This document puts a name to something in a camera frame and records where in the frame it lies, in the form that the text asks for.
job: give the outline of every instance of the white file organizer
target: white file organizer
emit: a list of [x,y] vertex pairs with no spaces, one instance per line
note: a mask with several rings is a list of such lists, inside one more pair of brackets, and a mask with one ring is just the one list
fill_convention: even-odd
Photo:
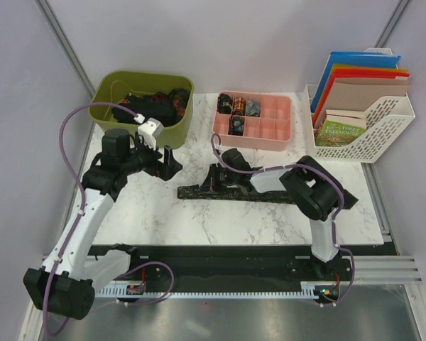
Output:
[[[389,48],[366,51],[392,54]],[[316,146],[310,109],[310,95],[316,88],[315,85],[306,86],[302,96],[307,153],[315,158],[374,163],[415,118],[409,97],[385,96],[365,111],[367,130],[355,141],[342,147]]]

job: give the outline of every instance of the gray wall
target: gray wall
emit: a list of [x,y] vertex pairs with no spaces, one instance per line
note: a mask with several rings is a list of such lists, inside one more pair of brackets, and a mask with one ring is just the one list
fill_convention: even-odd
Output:
[[287,92],[318,82],[332,50],[372,47],[398,0],[47,2],[96,86],[134,69],[185,75],[196,92]]
[[426,0],[413,1],[388,43],[412,73],[413,123],[377,162],[397,245],[412,254],[426,284]]
[[[66,114],[89,100],[31,0],[0,1],[0,340],[16,340],[29,302],[22,278],[55,243],[73,182],[58,151]],[[90,122],[68,126],[80,166]]]

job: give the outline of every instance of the white marble table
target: white marble table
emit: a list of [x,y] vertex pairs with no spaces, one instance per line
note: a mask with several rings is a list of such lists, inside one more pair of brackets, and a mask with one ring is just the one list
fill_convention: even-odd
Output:
[[[305,155],[301,101],[293,100],[293,137],[284,152],[240,149],[251,166],[279,166]],[[252,245],[311,244],[308,219],[294,205],[219,200],[179,200],[177,187],[200,184],[216,161],[209,139],[217,94],[195,94],[194,114],[186,143],[174,151],[183,164],[171,181],[144,172],[129,176],[128,185],[104,219],[94,239],[100,244]],[[101,150],[102,130],[96,126],[88,150],[86,171]],[[341,244],[382,244],[371,196],[360,163],[321,162],[359,201],[337,218]]]

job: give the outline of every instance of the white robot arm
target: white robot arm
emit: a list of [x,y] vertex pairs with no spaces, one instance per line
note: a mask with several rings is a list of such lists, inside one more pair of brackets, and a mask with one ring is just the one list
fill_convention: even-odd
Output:
[[[313,159],[308,157],[305,160],[310,161]],[[281,169],[280,171],[275,170],[267,173],[258,173],[251,177],[251,184],[258,193],[284,190],[287,190],[289,192],[293,192],[295,190],[304,190],[303,193],[300,192],[298,193],[298,195],[295,196],[299,199],[295,199],[295,203],[310,220],[312,234],[312,255],[318,258],[320,261],[327,263],[331,261],[338,253],[338,248],[334,245],[335,243],[333,241],[332,231],[332,215],[333,209],[336,207],[334,204],[338,201],[337,195],[333,189],[329,189],[327,186],[324,186],[323,188],[320,188],[320,190],[330,190],[331,193],[328,193],[328,195],[333,197],[330,198],[328,202],[325,202],[325,204],[329,205],[329,207],[323,206],[323,202],[322,204],[319,204],[318,202],[312,201],[310,200],[309,195],[311,195],[312,197],[315,192],[311,190],[311,188],[307,184],[305,184],[305,179],[303,179],[303,181],[296,182],[298,185],[298,187],[296,188],[290,186],[287,189],[283,185],[283,182],[281,182],[281,177],[283,177],[288,172],[290,172],[290,170],[288,171],[286,169]],[[303,169],[293,170],[292,172],[298,172],[299,175],[307,174],[307,172],[304,172]]]
[[[164,154],[158,151],[156,137],[162,129],[159,121],[149,119],[139,126],[132,148],[126,130],[106,131],[102,138],[102,152],[82,177],[86,197],[84,211],[75,207],[67,228],[48,258],[39,269],[28,269],[23,278],[36,308],[43,308],[45,287],[55,261],[58,266],[50,286],[48,311],[78,320],[88,314],[96,293],[128,271],[132,248],[111,249],[90,266],[85,266],[85,260],[104,217],[127,184],[128,175],[145,171],[167,181],[182,169],[173,158],[170,147],[164,148]],[[79,214],[82,217],[70,236],[70,228]],[[65,251],[59,259],[60,248],[66,241]]]

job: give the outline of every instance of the olive green bin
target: olive green bin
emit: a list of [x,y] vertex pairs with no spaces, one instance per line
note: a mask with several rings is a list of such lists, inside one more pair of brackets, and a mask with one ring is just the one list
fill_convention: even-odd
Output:
[[[161,135],[156,139],[159,147],[168,145],[175,149],[184,144],[192,118],[194,85],[189,78],[177,75],[120,70],[109,73],[103,78],[92,102],[112,102],[118,104],[130,92],[137,96],[145,94],[152,95],[159,91],[168,94],[175,88],[183,88],[190,91],[190,99],[187,103],[185,115],[174,126],[164,128]],[[89,115],[93,121],[98,123],[103,131],[122,128],[129,131],[130,134],[137,132],[137,124],[117,122],[112,116],[111,107],[90,107]]]

